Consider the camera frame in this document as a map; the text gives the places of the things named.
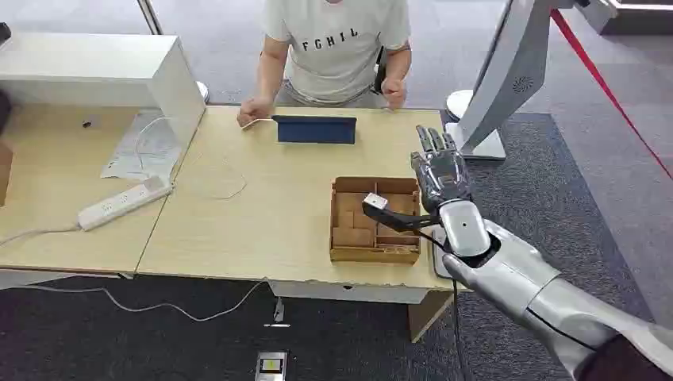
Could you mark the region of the person's right hand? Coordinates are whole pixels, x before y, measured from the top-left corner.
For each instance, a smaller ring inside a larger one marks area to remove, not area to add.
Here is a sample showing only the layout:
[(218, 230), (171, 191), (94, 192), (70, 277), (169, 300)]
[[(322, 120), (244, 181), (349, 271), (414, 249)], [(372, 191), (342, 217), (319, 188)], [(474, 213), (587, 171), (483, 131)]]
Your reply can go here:
[(242, 129), (253, 126), (258, 121), (271, 119), (274, 100), (269, 97), (255, 96), (240, 105), (237, 122)]

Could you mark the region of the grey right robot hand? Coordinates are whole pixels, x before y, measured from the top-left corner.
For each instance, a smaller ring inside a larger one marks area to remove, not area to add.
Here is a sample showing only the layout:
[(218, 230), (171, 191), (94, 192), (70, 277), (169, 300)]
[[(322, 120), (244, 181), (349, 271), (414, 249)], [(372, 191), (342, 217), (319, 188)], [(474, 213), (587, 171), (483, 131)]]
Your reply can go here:
[(438, 214), (446, 202), (472, 200), (470, 179), (463, 156), (448, 133), (416, 126), (421, 151), (410, 153), (410, 164), (421, 190), (421, 203), (429, 214)]

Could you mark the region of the person's left hand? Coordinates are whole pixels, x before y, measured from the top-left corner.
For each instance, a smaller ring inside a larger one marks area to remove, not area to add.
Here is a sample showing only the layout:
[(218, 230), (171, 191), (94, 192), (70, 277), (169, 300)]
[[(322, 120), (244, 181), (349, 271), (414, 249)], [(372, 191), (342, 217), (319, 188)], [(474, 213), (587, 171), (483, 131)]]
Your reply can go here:
[(402, 79), (386, 78), (381, 85), (381, 90), (387, 102), (387, 109), (397, 110), (404, 106), (407, 92)]

